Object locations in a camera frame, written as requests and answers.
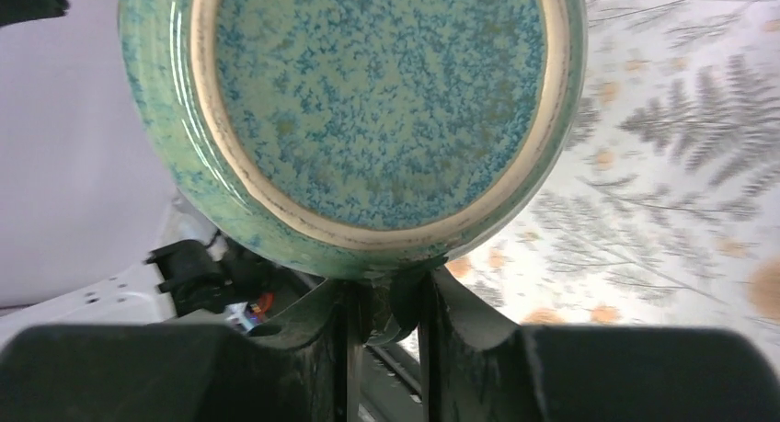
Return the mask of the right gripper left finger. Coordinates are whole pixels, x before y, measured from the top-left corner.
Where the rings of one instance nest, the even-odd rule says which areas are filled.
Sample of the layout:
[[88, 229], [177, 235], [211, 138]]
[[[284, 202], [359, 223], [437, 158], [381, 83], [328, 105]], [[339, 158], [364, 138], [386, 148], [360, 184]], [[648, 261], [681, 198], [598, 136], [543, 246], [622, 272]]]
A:
[[242, 334], [224, 322], [41, 325], [1, 354], [5, 421], [354, 421], [356, 285], [326, 281]]

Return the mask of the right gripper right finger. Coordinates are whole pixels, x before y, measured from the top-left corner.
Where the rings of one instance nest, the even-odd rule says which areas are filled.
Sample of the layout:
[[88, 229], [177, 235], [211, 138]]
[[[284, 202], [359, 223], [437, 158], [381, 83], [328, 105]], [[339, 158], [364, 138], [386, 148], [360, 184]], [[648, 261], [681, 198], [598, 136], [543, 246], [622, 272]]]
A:
[[519, 325], [447, 270], [424, 278], [429, 421], [775, 421], [779, 381], [730, 330]]

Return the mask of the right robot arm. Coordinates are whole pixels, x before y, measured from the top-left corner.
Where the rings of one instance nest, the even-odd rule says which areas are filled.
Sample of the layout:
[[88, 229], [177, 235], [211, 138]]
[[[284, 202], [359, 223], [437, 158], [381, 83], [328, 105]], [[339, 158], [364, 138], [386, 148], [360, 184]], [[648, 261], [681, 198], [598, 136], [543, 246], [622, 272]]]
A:
[[518, 325], [446, 268], [319, 280], [183, 240], [1, 320], [5, 421], [775, 421], [715, 328]]

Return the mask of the green glazed mug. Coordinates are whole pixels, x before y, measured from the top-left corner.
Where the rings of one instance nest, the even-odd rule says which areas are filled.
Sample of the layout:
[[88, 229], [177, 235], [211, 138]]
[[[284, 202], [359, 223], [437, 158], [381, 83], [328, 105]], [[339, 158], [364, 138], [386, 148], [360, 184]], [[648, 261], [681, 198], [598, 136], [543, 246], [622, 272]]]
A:
[[273, 262], [381, 294], [481, 245], [575, 118], [585, 0], [119, 0], [145, 132]]

